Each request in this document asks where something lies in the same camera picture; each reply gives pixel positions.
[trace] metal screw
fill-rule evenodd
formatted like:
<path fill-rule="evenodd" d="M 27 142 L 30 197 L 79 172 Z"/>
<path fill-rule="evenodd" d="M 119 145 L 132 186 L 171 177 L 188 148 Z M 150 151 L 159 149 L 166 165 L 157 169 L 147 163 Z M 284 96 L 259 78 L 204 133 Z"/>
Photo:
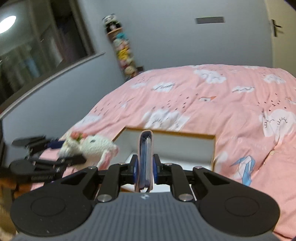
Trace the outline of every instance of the metal screw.
<path fill-rule="evenodd" d="M 101 194 L 97 199 L 99 202 L 109 202 L 112 200 L 112 197 L 109 194 Z"/>
<path fill-rule="evenodd" d="M 188 193 L 183 193 L 183 194 L 179 195 L 178 198 L 179 198 L 179 200 L 181 200 L 183 202 L 189 202 L 193 199 L 193 196 Z"/>

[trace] bed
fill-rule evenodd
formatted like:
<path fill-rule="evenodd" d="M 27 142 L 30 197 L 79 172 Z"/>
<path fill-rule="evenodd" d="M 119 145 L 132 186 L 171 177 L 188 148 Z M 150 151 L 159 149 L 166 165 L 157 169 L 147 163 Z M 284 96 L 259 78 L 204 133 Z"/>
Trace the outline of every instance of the bed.
<path fill-rule="evenodd" d="M 281 208 L 274 232 L 291 240 L 296 235 L 295 114 L 296 79 L 282 69 L 184 66 L 134 77 L 68 133 L 113 139 L 130 126 L 215 135 L 214 171 L 272 196 Z M 41 157 L 56 159 L 57 150 Z"/>

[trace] white storage box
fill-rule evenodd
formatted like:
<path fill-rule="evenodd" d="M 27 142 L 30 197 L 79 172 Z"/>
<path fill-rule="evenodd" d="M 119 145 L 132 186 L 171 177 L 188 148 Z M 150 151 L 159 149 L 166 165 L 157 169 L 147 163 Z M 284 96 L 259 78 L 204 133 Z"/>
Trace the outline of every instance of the white storage box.
<path fill-rule="evenodd" d="M 118 155 L 112 164 L 129 163 L 133 154 L 138 152 L 139 135 L 143 129 L 124 128 L 113 142 L 119 147 Z M 184 132 L 168 132 L 152 130 L 154 134 L 154 154 L 158 154 L 161 163 L 175 163 L 184 170 L 192 170 L 194 166 L 202 166 L 213 170 L 215 152 L 215 136 Z M 134 191 L 133 185 L 123 188 Z M 168 185 L 154 184 L 152 192 L 170 191 Z"/>

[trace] white wall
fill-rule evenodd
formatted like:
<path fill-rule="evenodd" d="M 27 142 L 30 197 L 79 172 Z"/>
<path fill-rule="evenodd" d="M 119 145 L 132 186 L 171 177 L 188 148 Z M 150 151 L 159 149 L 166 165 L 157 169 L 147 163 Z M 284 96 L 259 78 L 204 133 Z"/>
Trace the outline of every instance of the white wall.
<path fill-rule="evenodd" d="M 44 85 L 5 115 L 5 142 L 32 135 L 60 137 L 123 83 L 106 55 L 95 57 Z"/>
<path fill-rule="evenodd" d="M 145 69 L 191 64 L 272 66 L 264 0 L 88 0 L 96 19 L 115 13 L 137 65 Z M 224 16 L 226 23 L 196 25 Z"/>
<path fill-rule="evenodd" d="M 276 28 L 277 37 L 272 37 L 273 66 L 296 77 L 296 5 L 294 9 L 285 0 L 266 0 L 266 5 L 269 18 L 282 26 Z"/>

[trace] stuffed animal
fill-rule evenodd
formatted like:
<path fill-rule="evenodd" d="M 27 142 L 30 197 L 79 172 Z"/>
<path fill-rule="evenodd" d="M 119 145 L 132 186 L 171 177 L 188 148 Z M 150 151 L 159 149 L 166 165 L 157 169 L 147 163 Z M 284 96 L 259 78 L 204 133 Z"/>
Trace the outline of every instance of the stuffed animal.
<path fill-rule="evenodd" d="M 123 49 L 123 50 L 119 51 L 117 56 L 118 56 L 119 60 L 126 60 L 129 57 L 128 50 Z"/>
<path fill-rule="evenodd" d="M 128 65 L 130 65 L 133 62 L 133 58 L 127 58 L 126 62 L 127 62 Z"/>
<path fill-rule="evenodd" d="M 115 39 L 113 41 L 115 48 L 118 48 L 122 43 L 123 43 L 123 41 L 121 39 Z"/>
<path fill-rule="evenodd" d="M 137 76 L 137 69 L 130 65 L 124 70 L 124 73 L 127 76 L 130 76 L 130 78 L 134 78 L 135 76 Z"/>
<path fill-rule="evenodd" d="M 124 59 L 120 60 L 120 66 L 122 69 L 125 69 L 128 66 L 127 61 L 125 61 Z"/>
<path fill-rule="evenodd" d="M 75 138 L 76 135 L 76 133 L 72 133 L 71 136 L 66 137 L 59 151 L 59 157 L 82 154 L 87 161 L 82 167 L 79 166 L 78 169 L 89 166 L 107 169 L 111 159 L 118 153 L 118 146 L 103 136 L 86 136 L 81 134 L 77 139 Z"/>
<path fill-rule="evenodd" d="M 121 28 L 121 24 L 117 21 L 115 14 L 104 17 L 102 21 L 105 24 L 107 33 L 117 28 Z"/>
<path fill-rule="evenodd" d="M 121 43 L 124 44 L 124 48 L 129 49 L 129 40 L 127 39 L 125 33 L 119 33 L 116 35 L 116 39 L 121 40 Z"/>

